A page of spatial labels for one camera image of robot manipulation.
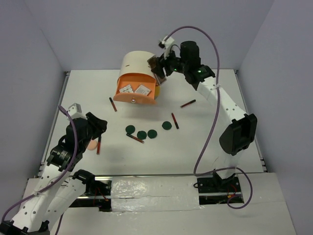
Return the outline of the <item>brown eyeshadow palette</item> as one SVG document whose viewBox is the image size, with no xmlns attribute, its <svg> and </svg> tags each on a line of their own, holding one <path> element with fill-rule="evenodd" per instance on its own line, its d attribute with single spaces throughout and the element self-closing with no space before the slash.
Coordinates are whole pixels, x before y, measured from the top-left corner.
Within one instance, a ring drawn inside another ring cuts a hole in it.
<svg viewBox="0 0 313 235">
<path fill-rule="evenodd" d="M 163 66 L 160 63 L 160 58 L 155 55 L 147 60 L 151 72 L 155 75 L 155 78 L 159 85 L 162 85 L 166 81 L 166 76 L 163 70 Z"/>
</svg>

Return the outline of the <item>yellow drawer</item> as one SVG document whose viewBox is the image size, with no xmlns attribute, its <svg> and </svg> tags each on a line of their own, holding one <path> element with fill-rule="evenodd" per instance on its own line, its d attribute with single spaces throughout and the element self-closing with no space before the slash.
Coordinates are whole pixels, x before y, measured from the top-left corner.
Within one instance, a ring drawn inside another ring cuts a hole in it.
<svg viewBox="0 0 313 235">
<path fill-rule="evenodd" d="M 158 98 L 159 94 L 160 94 L 160 86 L 155 86 L 155 99 Z"/>
</svg>

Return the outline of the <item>pink square compact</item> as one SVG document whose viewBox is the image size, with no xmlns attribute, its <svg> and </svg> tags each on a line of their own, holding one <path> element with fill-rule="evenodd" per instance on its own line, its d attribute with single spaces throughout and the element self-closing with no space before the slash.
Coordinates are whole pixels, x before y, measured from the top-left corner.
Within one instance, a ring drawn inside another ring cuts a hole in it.
<svg viewBox="0 0 313 235">
<path fill-rule="evenodd" d="M 141 94 L 141 95 L 145 95 L 145 96 L 148 96 L 150 92 L 151 92 L 151 90 L 142 84 L 139 85 L 137 87 L 137 89 L 134 91 L 134 93 L 136 93 L 136 94 Z"/>
</svg>

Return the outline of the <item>orange top drawer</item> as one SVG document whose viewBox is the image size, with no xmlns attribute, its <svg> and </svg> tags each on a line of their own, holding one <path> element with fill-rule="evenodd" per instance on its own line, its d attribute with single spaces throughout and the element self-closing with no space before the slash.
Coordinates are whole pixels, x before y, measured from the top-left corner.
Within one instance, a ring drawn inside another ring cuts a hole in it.
<svg viewBox="0 0 313 235">
<path fill-rule="evenodd" d="M 114 101 L 155 105 L 157 81 L 150 75 L 128 73 L 119 77 Z"/>
</svg>

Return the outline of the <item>white pan makeup palette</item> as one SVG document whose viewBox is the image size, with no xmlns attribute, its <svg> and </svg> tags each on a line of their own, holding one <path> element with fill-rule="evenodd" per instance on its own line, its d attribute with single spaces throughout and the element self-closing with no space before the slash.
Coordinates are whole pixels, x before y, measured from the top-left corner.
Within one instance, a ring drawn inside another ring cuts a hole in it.
<svg viewBox="0 0 313 235">
<path fill-rule="evenodd" d="M 120 93 L 133 93 L 132 86 L 130 84 L 119 89 Z"/>
</svg>

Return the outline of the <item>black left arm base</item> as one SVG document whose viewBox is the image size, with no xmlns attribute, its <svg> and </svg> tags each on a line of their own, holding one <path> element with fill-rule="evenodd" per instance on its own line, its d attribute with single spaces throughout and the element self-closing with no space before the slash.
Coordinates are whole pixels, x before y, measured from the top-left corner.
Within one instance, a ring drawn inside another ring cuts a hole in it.
<svg viewBox="0 0 313 235">
<path fill-rule="evenodd" d="M 81 180 L 85 185 L 82 196 L 70 205 L 70 208 L 98 208 L 100 212 L 111 212 L 112 181 L 104 183 L 96 180 L 95 175 L 85 170 L 78 170 L 72 179 Z"/>
</svg>

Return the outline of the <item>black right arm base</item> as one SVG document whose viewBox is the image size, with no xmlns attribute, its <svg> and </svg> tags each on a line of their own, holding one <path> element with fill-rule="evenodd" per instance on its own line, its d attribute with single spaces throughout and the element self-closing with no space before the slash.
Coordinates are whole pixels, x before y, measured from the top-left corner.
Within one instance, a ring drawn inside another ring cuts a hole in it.
<svg viewBox="0 0 313 235">
<path fill-rule="evenodd" d="M 199 204 L 243 204 L 241 185 L 235 171 L 235 167 L 225 167 L 206 173 L 195 173 L 196 182 L 193 187 L 198 191 Z"/>
</svg>

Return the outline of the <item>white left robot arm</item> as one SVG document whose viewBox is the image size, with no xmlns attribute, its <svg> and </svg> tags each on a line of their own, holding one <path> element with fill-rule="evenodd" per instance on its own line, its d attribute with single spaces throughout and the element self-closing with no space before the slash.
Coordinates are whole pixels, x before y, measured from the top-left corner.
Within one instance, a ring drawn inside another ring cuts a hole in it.
<svg viewBox="0 0 313 235">
<path fill-rule="evenodd" d="M 95 175 L 86 171 L 73 172 L 91 140 L 105 133 L 107 121 L 91 112 L 74 118 L 58 144 L 52 148 L 44 171 L 32 195 L 14 206 L 22 205 L 12 219 L 1 219 L 4 235 L 48 235 L 58 218 L 80 195 L 90 195 L 96 189 Z"/>
</svg>

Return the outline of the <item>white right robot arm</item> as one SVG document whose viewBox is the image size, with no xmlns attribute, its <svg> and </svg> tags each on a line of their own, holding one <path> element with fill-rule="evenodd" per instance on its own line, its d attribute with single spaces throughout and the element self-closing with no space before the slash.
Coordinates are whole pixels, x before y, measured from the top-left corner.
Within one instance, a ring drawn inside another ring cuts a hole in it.
<svg viewBox="0 0 313 235">
<path fill-rule="evenodd" d="M 182 42 L 179 56 L 173 50 L 172 38 L 163 39 L 158 45 L 164 53 L 148 60 L 158 83 L 162 84 L 174 72 L 181 73 L 188 84 L 217 108 L 212 126 L 216 127 L 219 122 L 223 131 L 218 134 L 219 149 L 212 166 L 218 176 L 212 182 L 215 190 L 224 191 L 230 185 L 229 178 L 236 172 L 242 152 L 254 141 L 257 117 L 241 109 L 221 87 L 217 74 L 201 63 L 196 42 Z"/>
</svg>

